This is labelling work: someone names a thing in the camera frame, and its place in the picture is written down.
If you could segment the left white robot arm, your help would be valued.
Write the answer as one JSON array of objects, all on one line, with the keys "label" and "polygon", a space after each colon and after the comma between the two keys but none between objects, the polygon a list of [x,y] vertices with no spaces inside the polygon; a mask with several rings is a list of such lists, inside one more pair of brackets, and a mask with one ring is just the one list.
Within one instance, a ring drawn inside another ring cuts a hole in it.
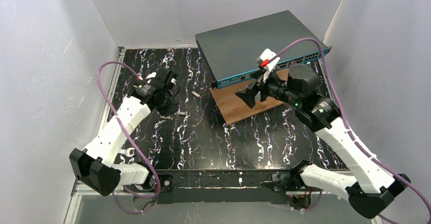
[{"label": "left white robot arm", "polygon": [[102,196],[118,186],[149,183],[160,179],[151,163],[115,164],[116,156],[139,123],[156,110],[161,116],[178,111],[172,88],[178,82],[173,71],[161,69],[138,80],[101,132],[83,149],[73,149],[69,159],[77,180]]}]

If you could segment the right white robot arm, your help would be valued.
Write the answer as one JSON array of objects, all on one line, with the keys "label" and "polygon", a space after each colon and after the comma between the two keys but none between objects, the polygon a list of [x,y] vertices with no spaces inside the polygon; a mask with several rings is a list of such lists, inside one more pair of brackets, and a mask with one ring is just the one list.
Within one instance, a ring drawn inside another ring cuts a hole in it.
[{"label": "right white robot arm", "polygon": [[405,174],[392,174],[380,167],[376,158],[345,128],[340,110],[330,98],[318,92],[319,76],[307,65],[295,65],[282,80],[267,68],[252,74],[253,81],[235,92],[250,108],[256,95],[291,105],[296,117],[324,140],[342,159],[351,176],[324,170],[302,161],[290,172],[301,186],[316,187],[349,202],[361,216],[380,214],[411,182]]}]

